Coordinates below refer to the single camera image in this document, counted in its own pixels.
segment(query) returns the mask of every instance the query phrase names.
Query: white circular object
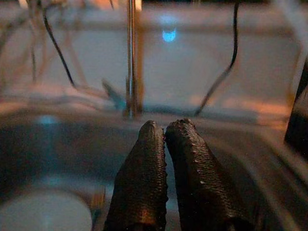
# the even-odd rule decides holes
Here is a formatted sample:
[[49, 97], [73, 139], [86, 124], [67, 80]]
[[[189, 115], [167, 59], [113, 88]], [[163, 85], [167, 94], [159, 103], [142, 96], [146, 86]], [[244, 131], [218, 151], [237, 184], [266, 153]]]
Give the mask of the white circular object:
[[36, 192], [0, 207], [1, 231], [90, 231], [91, 213], [74, 195]]

